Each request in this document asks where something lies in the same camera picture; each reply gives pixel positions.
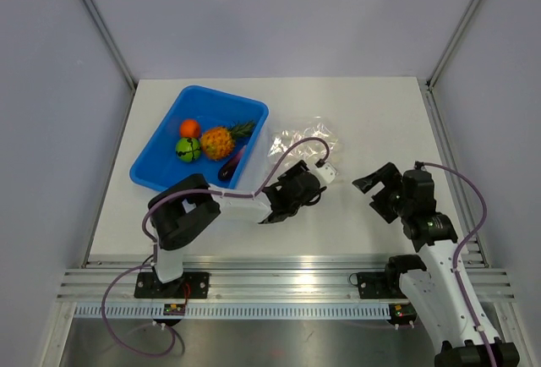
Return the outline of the clear zip top bag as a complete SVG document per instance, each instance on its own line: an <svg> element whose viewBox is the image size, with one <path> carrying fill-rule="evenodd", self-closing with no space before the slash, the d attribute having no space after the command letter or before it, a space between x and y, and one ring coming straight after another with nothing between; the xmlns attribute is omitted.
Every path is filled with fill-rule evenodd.
<svg viewBox="0 0 541 367"><path fill-rule="evenodd" d="M334 167L339 168L342 164L342 139L337 133L336 125L326 117L301 116L292 118L273 119L269 125L270 146L267 152L267 161L271 167L294 143L300 140L317 137L322 139L328 146L330 155L327 161ZM323 158L326 148L318 141L309 141L296 147L282 162L280 168L292 167L299 160L307 164L315 164Z"/></svg>

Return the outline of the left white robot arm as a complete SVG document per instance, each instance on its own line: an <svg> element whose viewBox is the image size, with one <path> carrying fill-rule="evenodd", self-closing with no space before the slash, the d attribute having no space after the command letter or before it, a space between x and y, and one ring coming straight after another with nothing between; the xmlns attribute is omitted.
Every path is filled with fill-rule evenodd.
<svg viewBox="0 0 541 367"><path fill-rule="evenodd" d="M153 288L165 298L181 291L185 247L218 217L255 224L283 222L301 207L318 203L336 175L329 162L299 161L274 183L254 192L219 188L196 173L157 195L143 219L144 232L151 225L155 233Z"/></svg>

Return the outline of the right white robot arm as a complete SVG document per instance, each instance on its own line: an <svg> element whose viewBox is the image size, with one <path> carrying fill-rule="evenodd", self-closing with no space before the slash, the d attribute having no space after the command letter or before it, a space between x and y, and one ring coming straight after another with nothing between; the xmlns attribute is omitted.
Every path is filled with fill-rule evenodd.
<svg viewBox="0 0 541 367"><path fill-rule="evenodd" d="M435 365L517 366L516 345L500 337L473 289L462 261L465 242L451 219L438 211L427 167L416 162L402 173L388 162L352 183L364 194L382 184L370 206L387 223L400 220L413 244L413 254L388 260L385 290L404 295L413 306L433 343Z"/></svg>

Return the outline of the green toy ball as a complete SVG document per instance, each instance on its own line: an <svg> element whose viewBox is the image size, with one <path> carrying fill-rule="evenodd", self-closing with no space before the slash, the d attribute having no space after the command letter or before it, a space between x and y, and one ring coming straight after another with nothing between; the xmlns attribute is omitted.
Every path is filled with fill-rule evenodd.
<svg viewBox="0 0 541 367"><path fill-rule="evenodd" d="M182 137L175 146L176 157L183 162L191 163L199 160L200 142L196 138Z"/></svg>

